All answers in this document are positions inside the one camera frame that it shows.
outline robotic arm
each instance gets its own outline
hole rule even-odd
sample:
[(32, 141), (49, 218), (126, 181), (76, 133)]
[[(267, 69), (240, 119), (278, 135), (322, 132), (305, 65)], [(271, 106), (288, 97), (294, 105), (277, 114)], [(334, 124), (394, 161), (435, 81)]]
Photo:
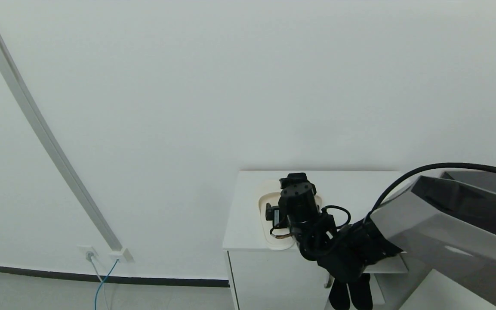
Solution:
[[(465, 163), (415, 169), (395, 181), (371, 212), (353, 224), (342, 207), (319, 210), (316, 187), (305, 173), (289, 174), (280, 180), (283, 220), (276, 226), (286, 224), (301, 255), (316, 261), (344, 286), (360, 282), (366, 266), (405, 252), (496, 306), (495, 192), (456, 180), (418, 177), (385, 199), (410, 176), (449, 167), (496, 173), (496, 167)], [(346, 212), (348, 221), (337, 226), (329, 208)]]

